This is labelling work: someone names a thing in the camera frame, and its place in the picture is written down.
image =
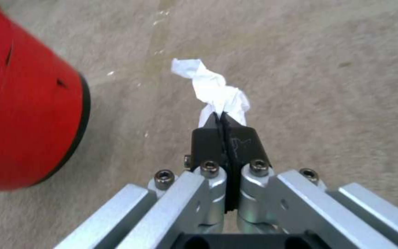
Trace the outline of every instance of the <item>hex socket screw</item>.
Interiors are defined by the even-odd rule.
[[[167,190],[174,183],[174,174],[171,170],[163,169],[154,174],[154,184],[160,190]]]
[[[251,160],[250,173],[257,177],[268,175],[268,164],[262,159]]]
[[[215,161],[203,161],[200,164],[200,174],[211,179],[219,175],[219,164]]]

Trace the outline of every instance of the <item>hole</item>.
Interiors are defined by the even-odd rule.
[[[13,48],[13,45],[10,46],[10,50],[8,51],[8,55],[6,57],[6,66],[8,66],[8,63],[10,63],[10,58],[11,58],[11,50]]]
[[[289,237],[285,241],[285,249],[310,249],[311,246],[302,238],[299,237]]]
[[[281,200],[281,207],[283,210],[288,210],[289,206],[285,199]]]
[[[62,80],[60,80],[60,79],[57,79],[56,80],[56,85],[58,85],[58,86],[61,86],[61,87],[64,87],[64,88],[67,88],[67,86],[62,82]]]
[[[205,162],[204,165],[205,165],[205,168],[207,168],[207,169],[214,169],[216,167],[216,164],[213,161],[207,161],[207,162]]]
[[[194,236],[190,238],[184,245],[183,247],[185,249],[209,249],[210,245],[208,242],[199,236]]]
[[[308,169],[303,170],[302,173],[303,173],[305,176],[310,177],[310,178],[316,177],[316,174],[315,174],[313,171],[308,170]]]
[[[167,180],[168,178],[170,178],[170,174],[168,172],[163,171],[158,174],[158,178],[161,180]]]
[[[265,162],[262,160],[256,160],[256,165],[265,166]]]

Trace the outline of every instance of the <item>red container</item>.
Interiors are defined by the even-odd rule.
[[[0,12],[0,190],[50,177],[90,113],[84,78]]]

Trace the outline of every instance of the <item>crumpled paper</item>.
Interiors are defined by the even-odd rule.
[[[246,126],[245,112],[250,109],[247,96],[237,87],[226,85],[225,78],[208,70],[200,59],[172,61],[172,73],[191,79],[196,98],[207,104],[199,116],[199,127],[205,125],[212,112],[220,117],[227,112],[235,121]]]

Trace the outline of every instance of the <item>metal cylinder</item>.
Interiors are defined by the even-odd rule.
[[[265,202],[265,191],[269,180],[274,176],[271,167],[267,167],[267,175],[257,177],[251,171],[251,164],[242,167],[240,176],[240,197],[238,215],[250,223],[274,223],[275,215],[271,213]]]
[[[203,176],[202,167],[197,167],[193,173]],[[217,174],[215,174],[213,178],[208,179],[211,205],[208,215],[202,222],[204,225],[214,225],[223,222],[225,211],[226,178],[227,175],[225,170],[221,167],[218,167]]]

